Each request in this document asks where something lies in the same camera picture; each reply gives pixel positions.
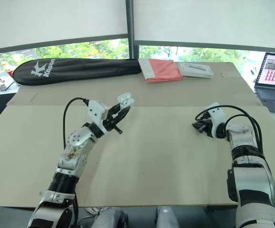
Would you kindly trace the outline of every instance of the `pink towel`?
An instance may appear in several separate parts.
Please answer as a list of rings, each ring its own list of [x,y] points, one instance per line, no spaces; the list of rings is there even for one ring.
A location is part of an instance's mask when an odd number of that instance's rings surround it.
[[[147,79],[148,82],[177,81],[183,78],[178,67],[172,60],[168,61],[150,58],[149,62],[155,77]]]

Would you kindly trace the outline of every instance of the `laptop screen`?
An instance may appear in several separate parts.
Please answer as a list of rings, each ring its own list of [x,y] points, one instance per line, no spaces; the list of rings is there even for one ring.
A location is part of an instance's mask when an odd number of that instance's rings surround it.
[[[255,86],[275,87],[275,54],[266,53]]]

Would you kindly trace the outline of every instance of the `laptop keyboard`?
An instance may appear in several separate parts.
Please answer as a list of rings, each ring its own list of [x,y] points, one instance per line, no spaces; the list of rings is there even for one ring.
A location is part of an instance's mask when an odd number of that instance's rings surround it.
[[[275,89],[257,89],[261,99],[275,100]]]

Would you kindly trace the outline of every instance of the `black wire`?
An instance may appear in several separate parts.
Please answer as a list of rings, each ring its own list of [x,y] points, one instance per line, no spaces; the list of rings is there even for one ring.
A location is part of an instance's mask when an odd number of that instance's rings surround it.
[[[226,127],[227,127],[227,124],[228,122],[235,118],[235,117],[238,117],[238,116],[244,116],[244,117],[247,117],[245,114],[238,114],[238,115],[234,115],[232,117],[230,117],[226,122],[225,122],[225,126],[224,126],[224,134],[226,135]],[[261,129],[260,129],[260,126],[258,124],[258,122],[252,117],[253,121],[255,122],[256,124],[256,127],[257,127],[257,130],[258,130],[258,135],[259,135],[259,142],[260,142],[260,145],[261,145],[261,150],[263,151],[263,145],[262,145],[262,133],[261,133]]]
[[[86,105],[88,105],[88,102],[89,100],[85,99],[85,98],[81,98],[81,97],[75,97],[73,98],[72,100],[70,100],[68,102],[68,104],[66,105],[66,108],[63,112],[63,118],[62,118],[62,137],[63,137],[63,148],[65,149],[66,148],[66,133],[65,133],[65,124],[66,124],[66,113],[67,113],[67,110],[70,106],[70,104],[73,102],[73,101],[76,101],[76,100],[82,100]]]
[[[14,82],[12,82],[4,91],[7,91],[8,88],[10,88],[10,86],[13,84]]]
[[[85,98],[82,98],[82,97],[75,97],[73,98],[72,100],[70,100],[68,102],[68,104],[66,105],[66,108],[63,112],[63,117],[62,117],[62,138],[63,138],[63,149],[66,148],[66,130],[65,130],[65,125],[66,125],[66,114],[67,114],[67,110],[70,106],[70,104],[73,102],[73,101],[76,101],[76,100],[82,100],[87,106],[88,106],[88,103],[89,103],[89,100],[88,99],[85,99]],[[74,201],[73,201],[73,211],[74,211],[74,223],[72,225],[73,228],[75,228],[77,226],[77,220],[78,220],[78,217],[79,217],[79,204],[78,204],[78,201],[77,201],[77,196],[76,196],[76,192],[74,192]]]
[[[207,108],[205,110],[203,110],[202,112],[200,112],[196,117],[195,117],[195,120],[196,121],[200,121],[201,119],[198,119],[198,117],[200,115],[202,115],[203,113],[209,111],[209,110],[212,110],[212,109],[215,109],[215,108],[222,108],[222,107],[226,107],[226,108],[234,108],[238,111],[241,111],[243,114],[246,115],[246,117],[249,119],[249,121],[251,122],[252,126],[253,126],[253,130],[254,130],[254,133],[255,133],[255,138],[256,138],[256,143],[257,143],[257,147],[259,149],[259,151],[263,154],[263,151],[262,151],[262,146],[260,144],[260,139],[259,139],[259,135],[258,135],[258,129],[257,129],[257,125],[259,126],[258,123],[254,122],[253,118],[246,112],[244,111],[243,109],[241,108],[238,108],[236,106],[233,106],[233,105],[227,105],[227,104],[223,104],[223,105],[217,105],[217,106],[213,106],[213,107],[210,107],[210,108]]]
[[[73,202],[73,210],[74,210],[74,222],[73,227],[75,228],[77,226],[77,221],[79,218],[79,203],[77,201],[77,196],[75,192],[74,202]]]

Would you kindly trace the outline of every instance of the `laptop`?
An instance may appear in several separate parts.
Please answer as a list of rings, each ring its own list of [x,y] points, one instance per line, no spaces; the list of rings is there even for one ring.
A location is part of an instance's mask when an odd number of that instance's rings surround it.
[[[266,53],[255,83],[255,91],[270,112],[275,112],[275,54]]]

